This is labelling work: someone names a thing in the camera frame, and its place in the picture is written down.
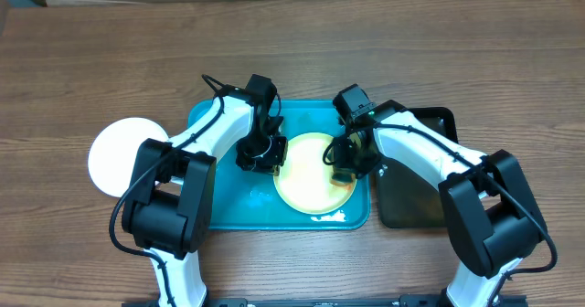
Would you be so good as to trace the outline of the yellow green sponge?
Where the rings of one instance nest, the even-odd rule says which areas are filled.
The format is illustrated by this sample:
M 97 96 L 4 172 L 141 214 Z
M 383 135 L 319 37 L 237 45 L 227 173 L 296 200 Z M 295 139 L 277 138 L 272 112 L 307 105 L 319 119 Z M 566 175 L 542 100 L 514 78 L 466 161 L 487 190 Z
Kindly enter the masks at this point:
M 337 186 L 353 185 L 356 181 L 353 173 L 333 172 L 330 183 Z

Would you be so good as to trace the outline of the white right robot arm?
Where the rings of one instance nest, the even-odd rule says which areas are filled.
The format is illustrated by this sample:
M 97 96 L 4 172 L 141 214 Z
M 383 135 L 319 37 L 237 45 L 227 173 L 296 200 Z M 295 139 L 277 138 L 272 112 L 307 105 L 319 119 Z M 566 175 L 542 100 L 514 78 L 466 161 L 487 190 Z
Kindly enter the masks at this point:
M 460 265 L 434 302 L 438 306 L 524 306 L 501 295 L 520 263 L 551 237 L 517 159 L 505 150 L 487 155 L 434 132 L 401 104 L 333 102 L 345 131 L 325 149 L 332 180 L 368 175 L 387 157 L 438 191 L 443 219 Z

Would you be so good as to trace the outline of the yellow-green plate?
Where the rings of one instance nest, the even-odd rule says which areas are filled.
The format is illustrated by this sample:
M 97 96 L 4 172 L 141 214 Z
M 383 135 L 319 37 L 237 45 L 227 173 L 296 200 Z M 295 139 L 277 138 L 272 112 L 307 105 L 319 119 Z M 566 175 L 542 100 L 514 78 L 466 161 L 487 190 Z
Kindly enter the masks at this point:
M 280 172 L 273 178 L 282 200 L 305 214 L 319 215 L 335 211 L 353 194 L 356 179 L 339 183 L 333 179 L 333 166 L 323 162 L 331 135 L 308 132 L 292 138 Z

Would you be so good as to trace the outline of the white front plate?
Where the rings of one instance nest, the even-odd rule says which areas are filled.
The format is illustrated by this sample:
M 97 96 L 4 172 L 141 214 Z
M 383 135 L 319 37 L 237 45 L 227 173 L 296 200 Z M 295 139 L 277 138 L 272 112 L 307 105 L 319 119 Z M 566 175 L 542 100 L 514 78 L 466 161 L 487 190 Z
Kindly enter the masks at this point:
M 138 148 L 147 139 L 166 142 L 166 131 L 145 118 L 125 118 L 103 129 L 91 145 L 91 181 L 106 195 L 121 197 L 129 188 Z

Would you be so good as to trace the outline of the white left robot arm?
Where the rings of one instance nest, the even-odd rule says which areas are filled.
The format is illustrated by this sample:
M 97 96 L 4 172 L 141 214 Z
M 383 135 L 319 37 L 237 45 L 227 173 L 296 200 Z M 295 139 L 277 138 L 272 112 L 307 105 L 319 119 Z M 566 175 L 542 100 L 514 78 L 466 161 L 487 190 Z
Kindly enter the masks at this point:
M 139 145 L 130 185 L 112 211 L 113 245 L 154 264 L 158 306 L 206 300 L 197 250 L 208 233 L 220 158 L 235 147 L 241 170 L 276 175 L 286 157 L 283 117 L 269 114 L 280 98 L 273 84 L 212 89 L 213 106 L 198 122 L 171 142 L 148 138 Z

